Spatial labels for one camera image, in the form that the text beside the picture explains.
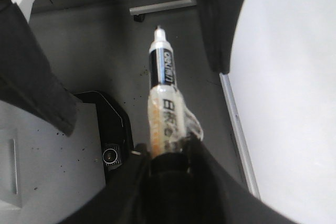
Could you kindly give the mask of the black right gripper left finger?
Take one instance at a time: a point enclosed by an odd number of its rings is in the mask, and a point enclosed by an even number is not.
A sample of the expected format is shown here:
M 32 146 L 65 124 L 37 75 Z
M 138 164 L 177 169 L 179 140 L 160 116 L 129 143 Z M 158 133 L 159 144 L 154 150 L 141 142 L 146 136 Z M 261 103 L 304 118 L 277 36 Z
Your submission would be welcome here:
M 147 145 L 144 143 L 137 144 L 131 151 L 131 157 L 135 163 L 135 184 L 141 187 L 150 175 L 151 155 Z

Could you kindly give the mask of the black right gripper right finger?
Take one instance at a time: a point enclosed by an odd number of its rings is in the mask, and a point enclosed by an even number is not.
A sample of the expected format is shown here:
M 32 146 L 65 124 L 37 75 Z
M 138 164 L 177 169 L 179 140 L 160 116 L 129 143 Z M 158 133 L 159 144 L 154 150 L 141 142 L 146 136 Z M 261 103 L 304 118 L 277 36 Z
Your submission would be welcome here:
M 192 174 L 196 179 L 203 179 L 209 172 L 204 144 L 195 134 L 191 134 L 183 140 L 183 151 L 187 155 Z

